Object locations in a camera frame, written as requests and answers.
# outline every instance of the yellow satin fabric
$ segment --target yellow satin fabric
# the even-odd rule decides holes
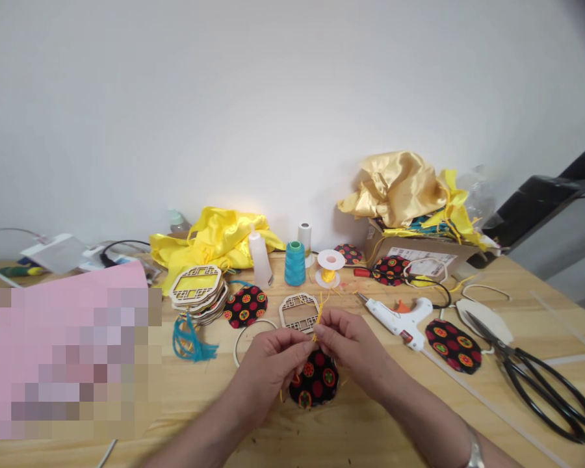
[[[286,244],[268,228],[262,214],[206,207],[191,228],[188,239],[175,239],[163,234],[149,236],[151,256],[169,269],[162,293],[169,294],[177,275],[195,265],[217,265],[221,268],[252,268],[248,235],[251,225],[266,241],[266,249],[286,249]]]
[[[366,158],[362,169],[370,180],[359,184],[359,192],[338,202],[338,208],[356,218],[380,216],[386,226],[401,228],[447,202],[436,170],[410,151],[384,153]]]
[[[445,180],[448,187],[449,197],[447,206],[443,210],[438,211],[426,222],[422,223],[421,226],[424,228],[429,228],[431,226],[436,226],[444,219],[448,219],[450,220],[450,223],[456,228],[458,240],[460,243],[460,238],[463,238],[471,244],[479,246],[481,250],[486,251],[488,249],[487,244],[482,242],[481,233],[475,231],[473,223],[468,217],[468,212],[465,206],[463,206],[466,199],[468,198],[468,192],[466,190],[458,190],[456,186],[457,171],[443,170],[441,177]]]

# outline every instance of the printed label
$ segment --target printed label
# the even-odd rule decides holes
[[[440,260],[446,266],[457,258],[457,255],[450,255],[449,253],[425,252],[424,250],[404,249],[399,247],[392,247],[386,257],[392,255],[399,255],[406,260],[418,260],[421,258],[431,257]],[[417,275],[437,276],[442,273],[444,268],[438,262],[433,260],[426,260],[414,263],[408,272]]]

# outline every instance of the plastic bag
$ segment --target plastic bag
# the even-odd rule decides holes
[[[457,178],[457,187],[461,190],[468,191],[468,198],[464,207],[468,216],[473,223],[473,227],[481,232],[484,225],[489,227],[489,223],[498,224],[500,217],[495,221],[496,214],[496,197],[492,184],[487,177],[483,175],[485,166],[480,164],[472,172],[467,172]]]

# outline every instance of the black scissors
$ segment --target black scissors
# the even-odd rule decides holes
[[[509,379],[511,379],[513,386],[519,393],[520,397],[525,401],[526,404],[539,416],[546,425],[554,430],[557,434],[565,437],[572,442],[585,444],[585,431],[579,424],[585,425],[585,416],[579,413],[573,408],[570,403],[565,401],[559,393],[550,385],[550,383],[538,372],[533,364],[537,364],[550,375],[552,375],[557,381],[564,385],[565,388],[570,390],[572,395],[580,403],[585,411],[585,397],[572,385],[565,377],[559,372],[554,370],[551,366],[542,362],[538,358],[531,356],[528,352],[521,350],[520,348],[510,348],[508,345],[503,343],[492,331],[483,325],[481,320],[476,318],[470,312],[466,312],[468,317],[472,320],[481,335],[488,340],[499,352],[502,358],[502,364],[507,371]],[[531,372],[537,380],[534,380],[528,375],[516,361],[524,364],[527,369]],[[533,388],[545,401],[550,405],[559,415],[570,425],[571,432],[565,431],[563,428],[555,424],[544,412],[538,407],[533,400],[529,397],[524,387],[518,380],[518,375],[524,379],[526,383]]]

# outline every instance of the plastic bottle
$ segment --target plastic bottle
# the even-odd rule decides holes
[[[273,284],[273,272],[268,262],[267,244],[264,238],[255,231],[252,224],[252,233],[249,234],[249,252],[253,260],[253,284],[263,291]]]
[[[184,216],[176,209],[169,208],[169,217],[171,220],[171,232],[188,231],[192,224],[184,219]]]

